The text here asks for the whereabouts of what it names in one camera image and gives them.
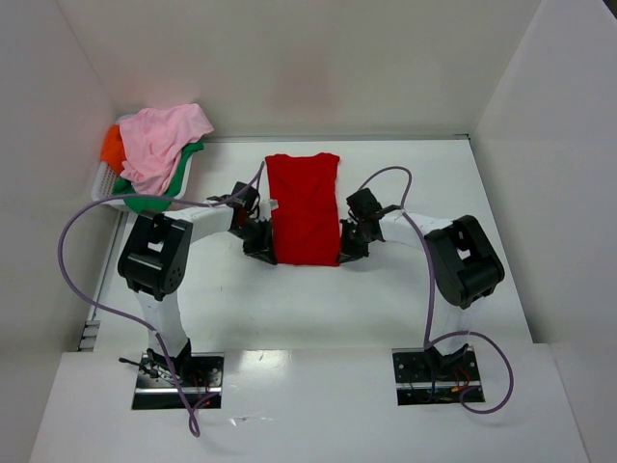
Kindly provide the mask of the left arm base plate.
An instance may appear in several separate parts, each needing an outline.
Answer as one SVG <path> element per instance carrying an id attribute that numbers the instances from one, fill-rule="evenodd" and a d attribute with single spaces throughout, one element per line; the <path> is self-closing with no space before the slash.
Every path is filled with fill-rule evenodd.
<path id="1" fill-rule="evenodd" d="M 195 370 L 179 379 L 191 406 L 220 409 L 225 357 L 222 353 L 194 353 Z M 136 411 L 174 410 L 184 407 L 172 377 L 154 365 L 144 353 L 140 359 L 131 409 Z"/>

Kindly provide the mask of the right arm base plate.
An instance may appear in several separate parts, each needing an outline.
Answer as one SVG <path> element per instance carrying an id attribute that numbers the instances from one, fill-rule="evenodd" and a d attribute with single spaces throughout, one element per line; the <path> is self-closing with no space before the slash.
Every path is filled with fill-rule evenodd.
<path id="1" fill-rule="evenodd" d="M 396 398 L 399 406 L 482 403 L 485 396 L 472 347 L 465 344 L 452 354 L 436 347 L 392 351 Z"/>

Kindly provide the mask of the red t shirt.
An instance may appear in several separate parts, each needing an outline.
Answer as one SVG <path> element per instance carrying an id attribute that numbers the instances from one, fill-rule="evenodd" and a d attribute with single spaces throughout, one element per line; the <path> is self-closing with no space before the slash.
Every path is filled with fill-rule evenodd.
<path id="1" fill-rule="evenodd" d="M 337 266 L 340 246 L 336 178 L 339 157 L 321 152 L 265 158 L 277 261 L 290 265 Z"/>

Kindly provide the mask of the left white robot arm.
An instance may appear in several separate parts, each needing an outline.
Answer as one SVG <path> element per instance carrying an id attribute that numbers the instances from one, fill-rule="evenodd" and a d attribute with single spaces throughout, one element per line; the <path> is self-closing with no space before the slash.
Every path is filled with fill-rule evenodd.
<path id="1" fill-rule="evenodd" d="M 148 360 L 185 383 L 198 374 L 177 299 L 191 245 L 229 232 L 243 241 L 246 256 L 275 265 L 272 223 L 253 218 L 241 204 L 189 207 L 169 213 L 145 210 L 137 216 L 121 252 L 118 270 L 142 308 Z"/>

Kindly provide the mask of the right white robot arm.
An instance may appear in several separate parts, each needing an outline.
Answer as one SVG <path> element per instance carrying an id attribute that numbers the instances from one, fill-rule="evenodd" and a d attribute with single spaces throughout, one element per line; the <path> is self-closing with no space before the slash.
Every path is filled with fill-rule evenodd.
<path id="1" fill-rule="evenodd" d="M 362 217 L 340 221 L 337 261 L 347 263 L 369 256 L 369 244 L 393 242 L 419 249 L 429 269 L 429 314 L 423 353 L 429 371 L 442 378 L 462 359 L 466 348 L 442 354 L 432 343 L 436 295 L 464 311 L 475 301 L 493 294 L 505 277 L 503 264 L 476 217 L 438 219 L 388 207 Z"/>

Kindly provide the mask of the orange t shirt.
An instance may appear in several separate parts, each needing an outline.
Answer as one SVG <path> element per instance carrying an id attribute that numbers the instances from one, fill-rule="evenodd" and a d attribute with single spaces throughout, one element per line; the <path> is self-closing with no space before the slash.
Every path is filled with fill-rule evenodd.
<path id="1" fill-rule="evenodd" d="M 104 162 L 119 176 L 123 171 L 123 162 L 125 160 L 126 155 L 121 138 L 120 126 L 114 124 L 109 128 L 103 140 L 100 161 Z"/>

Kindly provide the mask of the pink t shirt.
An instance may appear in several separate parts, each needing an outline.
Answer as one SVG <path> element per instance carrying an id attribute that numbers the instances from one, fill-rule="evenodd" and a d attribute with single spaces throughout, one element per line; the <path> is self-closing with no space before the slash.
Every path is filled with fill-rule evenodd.
<path id="1" fill-rule="evenodd" d="M 162 195 L 185 146 L 214 130 L 196 103 L 170 109 L 146 108 L 119 123 L 125 160 L 121 177 L 139 194 Z"/>

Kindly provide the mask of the green t shirt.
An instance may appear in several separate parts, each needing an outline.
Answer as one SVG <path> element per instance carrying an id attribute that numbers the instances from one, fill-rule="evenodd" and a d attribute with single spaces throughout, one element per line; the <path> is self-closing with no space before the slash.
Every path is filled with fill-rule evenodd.
<path id="1" fill-rule="evenodd" d="M 165 197 L 177 197 L 182 189 L 182 184 L 185 179 L 188 178 L 189 167 L 187 164 L 191 161 L 192 156 L 204 148 L 203 142 L 197 142 L 186 145 L 181 152 L 177 168 L 170 181 L 168 189 L 165 191 Z M 116 181 L 113 189 L 113 196 L 121 196 L 128 194 L 135 194 L 136 191 L 132 187 L 132 183 L 129 180 L 120 178 Z M 125 199 L 124 205 L 131 211 L 139 214 L 143 210 L 154 210 L 157 212 L 166 211 L 172 204 L 170 201 L 154 200 L 154 199 Z"/>

